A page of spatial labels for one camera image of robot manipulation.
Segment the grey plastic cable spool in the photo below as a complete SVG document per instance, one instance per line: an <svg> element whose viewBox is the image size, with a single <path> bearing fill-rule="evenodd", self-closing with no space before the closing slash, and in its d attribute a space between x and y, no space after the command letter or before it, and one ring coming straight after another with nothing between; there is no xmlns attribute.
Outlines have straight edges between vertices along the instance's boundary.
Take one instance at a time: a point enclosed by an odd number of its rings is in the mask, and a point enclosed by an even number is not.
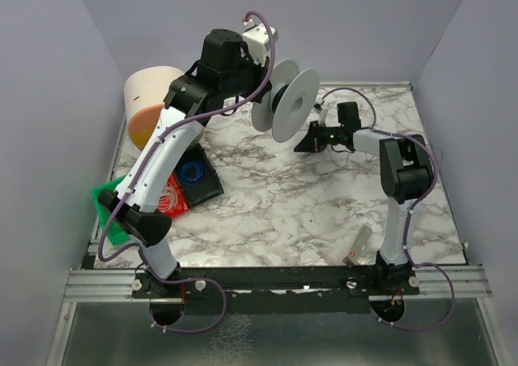
<svg viewBox="0 0 518 366"><path fill-rule="evenodd" d="M271 90L254 102L251 118L255 130L271 131L277 143L292 138L306 122L316 102L321 77L316 69L301 71L295 60L277 64L270 76Z"/></svg>

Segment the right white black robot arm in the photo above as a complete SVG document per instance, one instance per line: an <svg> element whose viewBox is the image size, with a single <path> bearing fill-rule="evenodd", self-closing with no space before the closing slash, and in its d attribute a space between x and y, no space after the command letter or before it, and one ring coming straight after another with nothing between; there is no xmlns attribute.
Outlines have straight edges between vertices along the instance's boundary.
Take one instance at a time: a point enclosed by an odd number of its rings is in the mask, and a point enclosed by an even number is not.
<svg viewBox="0 0 518 366"><path fill-rule="evenodd" d="M422 135L389 134L363 127L355 102L338 104L338 126L318 121L295 146L299 153L317 153L326 147L343 145L350 152L379 158L381 188L388 198L384 240L376 254L374 271L379 283L411 276L411 236L416 210L437 182Z"/></svg>

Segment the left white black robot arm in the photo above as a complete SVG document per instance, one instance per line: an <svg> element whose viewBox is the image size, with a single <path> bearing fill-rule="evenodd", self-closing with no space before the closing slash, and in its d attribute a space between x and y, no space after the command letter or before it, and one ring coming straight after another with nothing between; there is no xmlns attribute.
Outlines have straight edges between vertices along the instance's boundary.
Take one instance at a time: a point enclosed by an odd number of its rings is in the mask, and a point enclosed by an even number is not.
<svg viewBox="0 0 518 366"><path fill-rule="evenodd" d="M131 246L160 279L169 279L179 267L166 241L172 221L158 208L163 188L204 125L228 111L225 100L240 97L234 105L239 108L271 89L277 39L276 29L266 22L242 34L212 30L201 57L170 83L158 123L133 168L98 197L109 213L106 224L118 223L130 234Z"/></svg>

